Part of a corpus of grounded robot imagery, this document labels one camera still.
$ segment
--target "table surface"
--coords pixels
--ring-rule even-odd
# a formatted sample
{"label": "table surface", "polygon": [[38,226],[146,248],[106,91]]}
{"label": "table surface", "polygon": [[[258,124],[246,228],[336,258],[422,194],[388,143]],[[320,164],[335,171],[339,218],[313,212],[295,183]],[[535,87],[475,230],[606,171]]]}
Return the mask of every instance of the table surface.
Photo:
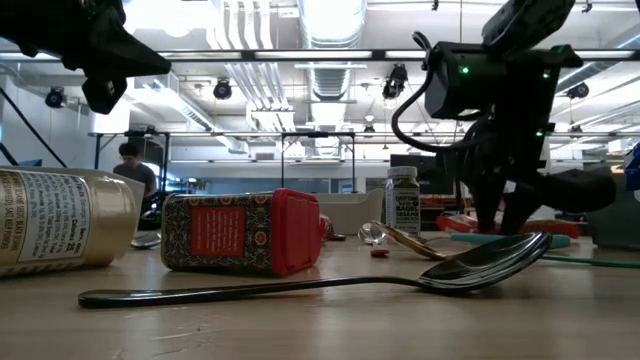
{"label": "table surface", "polygon": [[[445,252],[466,244],[437,241]],[[640,260],[579,240],[564,253]],[[417,277],[434,263],[394,248],[372,259],[357,239],[327,243],[316,268],[287,280]],[[159,250],[111,267],[0,281],[0,359],[637,359],[640,270],[539,261],[466,298],[358,285],[236,302],[84,310],[95,288],[267,282],[165,269]]]}

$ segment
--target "red label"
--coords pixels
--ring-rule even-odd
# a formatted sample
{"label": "red label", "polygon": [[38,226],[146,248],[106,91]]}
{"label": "red label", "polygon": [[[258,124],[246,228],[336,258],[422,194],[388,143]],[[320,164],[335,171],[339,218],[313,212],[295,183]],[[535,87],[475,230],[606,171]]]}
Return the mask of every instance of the red label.
{"label": "red label", "polygon": [[244,207],[194,207],[191,255],[244,256]]}

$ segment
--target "person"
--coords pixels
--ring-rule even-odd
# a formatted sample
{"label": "person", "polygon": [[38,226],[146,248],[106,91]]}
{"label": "person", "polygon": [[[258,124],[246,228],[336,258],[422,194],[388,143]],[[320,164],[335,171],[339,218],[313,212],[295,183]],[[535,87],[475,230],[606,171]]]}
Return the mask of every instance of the person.
{"label": "person", "polygon": [[124,143],[120,145],[118,152],[122,158],[122,164],[113,168],[113,173],[143,183],[145,199],[152,197],[158,191],[156,175],[153,170],[140,162],[138,148],[133,144]]}

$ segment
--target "metal spoon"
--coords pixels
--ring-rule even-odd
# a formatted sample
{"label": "metal spoon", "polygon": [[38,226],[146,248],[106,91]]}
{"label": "metal spoon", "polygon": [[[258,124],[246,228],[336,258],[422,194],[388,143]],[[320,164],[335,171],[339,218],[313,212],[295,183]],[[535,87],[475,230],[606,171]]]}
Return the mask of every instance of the metal spoon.
{"label": "metal spoon", "polygon": [[78,303],[85,308],[179,305],[370,283],[413,286],[428,293],[453,295],[478,290],[515,275],[538,260],[550,244],[548,233],[507,236],[453,256],[416,280],[367,276],[200,289],[92,290],[80,294]]}

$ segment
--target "white bottle cap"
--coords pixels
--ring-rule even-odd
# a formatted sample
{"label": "white bottle cap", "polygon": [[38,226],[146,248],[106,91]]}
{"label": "white bottle cap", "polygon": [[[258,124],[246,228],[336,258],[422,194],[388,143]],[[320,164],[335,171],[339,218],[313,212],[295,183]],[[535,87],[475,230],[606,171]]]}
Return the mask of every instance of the white bottle cap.
{"label": "white bottle cap", "polygon": [[396,166],[387,170],[387,176],[396,177],[418,177],[418,168],[414,166]]}

